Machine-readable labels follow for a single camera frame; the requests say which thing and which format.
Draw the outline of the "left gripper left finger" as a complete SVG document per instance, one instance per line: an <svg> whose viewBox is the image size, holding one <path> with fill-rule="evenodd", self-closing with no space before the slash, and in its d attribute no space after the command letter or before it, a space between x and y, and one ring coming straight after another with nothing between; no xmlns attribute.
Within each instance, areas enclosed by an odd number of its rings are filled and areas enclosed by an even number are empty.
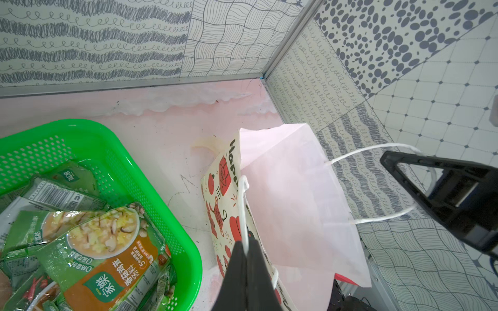
<svg viewBox="0 0 498 311"><path fill-rule="evenodd" d="M212 311L247 310L247 258L242 242L236 242Z"/></svg>

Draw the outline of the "green plastic basket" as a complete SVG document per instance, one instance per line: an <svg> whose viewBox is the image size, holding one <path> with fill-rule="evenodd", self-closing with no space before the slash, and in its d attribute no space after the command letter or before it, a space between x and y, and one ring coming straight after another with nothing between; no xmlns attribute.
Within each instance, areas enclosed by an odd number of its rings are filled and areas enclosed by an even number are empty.
<svg viewBox="0 0 498 311"><path fill-rule="evenodd" d="M112 207L142 204L165 238L178 277L172 301L161 310L190 310L202 280L200 253L127 149L102 124L66 119L1 135L1 194L68 161L93 172L101 197Z"/></svg>

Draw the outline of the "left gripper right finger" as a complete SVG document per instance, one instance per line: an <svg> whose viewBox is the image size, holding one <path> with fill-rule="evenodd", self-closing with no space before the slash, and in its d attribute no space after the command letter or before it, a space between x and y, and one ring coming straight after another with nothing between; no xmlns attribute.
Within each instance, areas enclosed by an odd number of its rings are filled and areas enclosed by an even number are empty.
<svg viewBox="0 0 498 311"><path fill-rule="evenodd" d="M246 255L246 306L249 311L280 311L271 276L265 263L260 243L249 238Z"/></svg>

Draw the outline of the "green orange soup packet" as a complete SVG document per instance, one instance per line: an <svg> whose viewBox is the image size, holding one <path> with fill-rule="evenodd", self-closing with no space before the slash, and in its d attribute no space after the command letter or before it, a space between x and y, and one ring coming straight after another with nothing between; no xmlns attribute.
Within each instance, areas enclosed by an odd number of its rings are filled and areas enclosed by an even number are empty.
<svg viewBox="0 0 498 311"><path fill-rule="evenodd" d="M77 225L38 252L60 293L55 310L137 310L168 261L162 234L137 202Z"/></svg>

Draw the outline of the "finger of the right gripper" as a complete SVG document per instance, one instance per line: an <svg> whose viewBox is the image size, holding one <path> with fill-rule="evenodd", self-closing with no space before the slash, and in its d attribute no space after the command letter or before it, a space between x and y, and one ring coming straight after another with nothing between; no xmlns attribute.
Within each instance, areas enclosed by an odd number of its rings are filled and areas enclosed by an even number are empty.
<svg viewBox="0 0 498 311"><path fill-rule="evenodd" d="M497 168L471 161L386 151L382 166L421 208L455 238L485 255L497 254ZM400 164L437 168L442 176L423 193Z"/></svg>

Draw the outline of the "white red paper gift bag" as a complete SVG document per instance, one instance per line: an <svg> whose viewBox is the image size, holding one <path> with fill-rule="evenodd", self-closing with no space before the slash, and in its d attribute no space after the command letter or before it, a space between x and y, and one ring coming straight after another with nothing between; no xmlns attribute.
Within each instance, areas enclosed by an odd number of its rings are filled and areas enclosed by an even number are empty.
<svg viewBox="0 0 498 311"><path fill-rule="evenodd" d="M226 274L236 242L256 239L282 310L325 310L335 279L368 288L357 226L330 161L307 124L240 129L196 146L215 160L201 179L215 258Z"/></svg>

